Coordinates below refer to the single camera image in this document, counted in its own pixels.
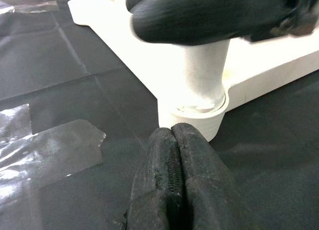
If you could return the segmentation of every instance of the black cloth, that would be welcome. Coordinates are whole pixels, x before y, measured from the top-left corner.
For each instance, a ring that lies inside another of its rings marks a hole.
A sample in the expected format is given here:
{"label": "black cloth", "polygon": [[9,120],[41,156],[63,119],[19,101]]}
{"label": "black cloth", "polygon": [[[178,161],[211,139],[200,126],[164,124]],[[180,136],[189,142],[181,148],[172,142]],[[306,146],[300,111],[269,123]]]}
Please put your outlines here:
{"label": "black cloth", "polygon": [[[39,189],[15,206],[16,218],[0,214],[3,230],[8,221],[24,230],[114,229],[158,127],[155,97],[73,23],[67,1],[57,0],[59,11],[0,14],[0,110],[30,103],[34,133],[88,120],[107,135],[103,163]],[[318,229],[318,95],[315,72],[226,113],[210,143],[262,229]]]}

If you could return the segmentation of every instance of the clear tape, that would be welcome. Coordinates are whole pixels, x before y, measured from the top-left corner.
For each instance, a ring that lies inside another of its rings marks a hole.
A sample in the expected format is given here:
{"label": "clear tape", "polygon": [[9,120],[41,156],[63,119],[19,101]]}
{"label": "clear tape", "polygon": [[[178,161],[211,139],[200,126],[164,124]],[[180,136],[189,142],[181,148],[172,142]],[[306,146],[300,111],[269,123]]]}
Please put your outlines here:
{"label": "clear tape", "polygon": [[0,112],[0,148],[30,134],[29,104]]}
{"label": "clear tape", "polygon": [[40,13],[59,11],[59,5],[56,1],[41,2],[35,4],[9,5],[0,2],[0,14],[4,13]]}
{"label": "clear tape", "polygon": [[0,148],[0,206],[102,162],[105,134],[76,120]]}

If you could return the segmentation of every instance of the black fabric surface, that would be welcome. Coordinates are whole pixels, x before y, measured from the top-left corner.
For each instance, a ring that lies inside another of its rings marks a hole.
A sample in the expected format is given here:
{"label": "black fabric surface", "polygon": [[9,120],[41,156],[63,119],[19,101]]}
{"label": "black fabric surface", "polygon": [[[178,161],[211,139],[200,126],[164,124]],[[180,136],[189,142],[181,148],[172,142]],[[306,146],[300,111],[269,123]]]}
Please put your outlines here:
{"label": "black fabric surface", "polygon": [[[39,1],[50,0],[15,0]],[[67,1],[57,0],[59,11],[0,14],[0,110],[30,103],[34,133],[86,119],[107,135],[104,162],[16,208],[37,208],[26,216],[40,230],[112,230],[158,127],[157,101],[90,28],[73,23]],[[317,71],[228,112],[211,141],[261,229],[319,228],[318,95]],[[1,211],[0,229],[28,229]]]}

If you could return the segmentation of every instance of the white 3d printed part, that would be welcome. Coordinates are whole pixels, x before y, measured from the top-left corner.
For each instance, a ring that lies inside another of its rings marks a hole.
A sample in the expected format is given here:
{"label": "white 3d printed part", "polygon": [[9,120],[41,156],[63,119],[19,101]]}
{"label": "white 3d printed part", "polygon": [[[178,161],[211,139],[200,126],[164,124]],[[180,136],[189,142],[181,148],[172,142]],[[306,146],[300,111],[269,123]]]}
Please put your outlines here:
{"label": "white 3d printed part", "polygon": [[160,127],[187,122],[207,140],[226,111],[319,69],[319,31],[254,44],[152,44],[132,32],[125,0],[68,4],[73,21],[91,27],[158,99]]}

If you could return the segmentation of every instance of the white plastic part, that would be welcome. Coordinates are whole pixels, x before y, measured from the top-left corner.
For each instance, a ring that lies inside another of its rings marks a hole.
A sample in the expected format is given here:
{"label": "white plastic part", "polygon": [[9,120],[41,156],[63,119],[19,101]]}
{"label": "white plastic part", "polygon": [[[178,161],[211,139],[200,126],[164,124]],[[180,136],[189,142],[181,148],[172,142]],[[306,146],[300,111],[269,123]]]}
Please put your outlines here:
{"label": "white plastic part", "polygon": [[145,43],[132,32],[125,0],[71,0],[69,6],[74,22],[90,26],[155,95],[160,126],[187,122],[207,140],[226,111],[319,69],[318,31],[254,44],[232,39],[222,72],[227,40],[197,47]]}

